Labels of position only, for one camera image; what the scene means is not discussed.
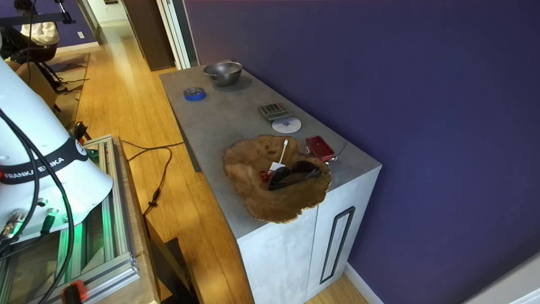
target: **white shirt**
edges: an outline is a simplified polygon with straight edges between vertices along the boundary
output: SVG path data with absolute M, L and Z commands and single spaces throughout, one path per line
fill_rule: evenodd
M 30 35 L 30 25 L 25 24 L 21 29 L 21 34 L 28 37 Z M 52 45 L 58 43 L 58 31 L 54 22 L 43 22 L 32 24 L 32 41 L 39 45 Z

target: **calculator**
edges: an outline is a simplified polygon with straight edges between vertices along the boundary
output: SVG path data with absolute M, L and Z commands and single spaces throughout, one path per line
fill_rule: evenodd
M 262 115 L 269 121 L 293 115 L 281 102 L 263 105 L 259 107 L 259 110 L 261 110 Z

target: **metal bowl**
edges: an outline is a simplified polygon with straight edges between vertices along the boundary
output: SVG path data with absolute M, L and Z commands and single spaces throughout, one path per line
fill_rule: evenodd
M 215 85 L 226 87 L 238 81 L 242 73 L 242 65 L 233 61 L 218 62 L 205 67 L 203 72 L 210 76 Z

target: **rug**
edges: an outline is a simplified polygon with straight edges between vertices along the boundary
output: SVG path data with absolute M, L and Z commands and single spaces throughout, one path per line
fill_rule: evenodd
M 58 88 L 64 92 L 58 94 L 56 98 L 56 105 L 60 108 L 56 116 L 67 130 L 72 129 L 76 123 L 89 57 L 90 54 L 59 55 L 48 63 L 58 77 L 65 82 Z

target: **concrete countertop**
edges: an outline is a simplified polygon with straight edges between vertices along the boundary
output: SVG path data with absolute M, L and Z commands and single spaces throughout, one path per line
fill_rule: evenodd
M 348 147 L 337 161 L 330 163 L 332 184 L 330 190 L 381 166 L 378 161 L 346 141 L 327 126 L 307 114 L 295 104 L 279 95 L 246 70 L 238 83 L 229 87 L 215 87 L 203 73 L 204 66 L 160 75 L 180 123 L 199 163 L 202 172 L 214 192 L 221 210 L 236 239 L 264 226 L 249 215 L 243 198 L 238 196 L 223 171 L 223 151 L 234 142 L 256 138 L 261 134 L 282 135 L 272 129 L 258 107 L 282 102 L 302 122 L 302 128 L 288 134 L 298 141 L 301 152 L 305 151 L 306 137 L 320 135 L 337 153 L 347 142 Z M 203 88 L 207 96 L 197 102 L 184 99 L 183 91 L 191 87 Z

